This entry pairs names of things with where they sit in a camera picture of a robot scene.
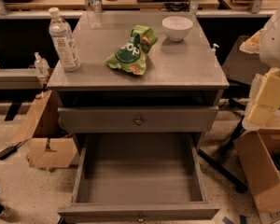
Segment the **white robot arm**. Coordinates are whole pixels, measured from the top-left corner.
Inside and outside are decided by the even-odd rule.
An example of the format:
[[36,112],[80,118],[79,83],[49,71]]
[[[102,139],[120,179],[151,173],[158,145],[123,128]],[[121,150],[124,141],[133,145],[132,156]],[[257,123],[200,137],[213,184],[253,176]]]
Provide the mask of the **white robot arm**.
[[256,131],[280,108],[280,8],[240,46],[240,51],[257,53],[260,61],[270,67],[265,75],[255,75],[242,121],[246,130]]

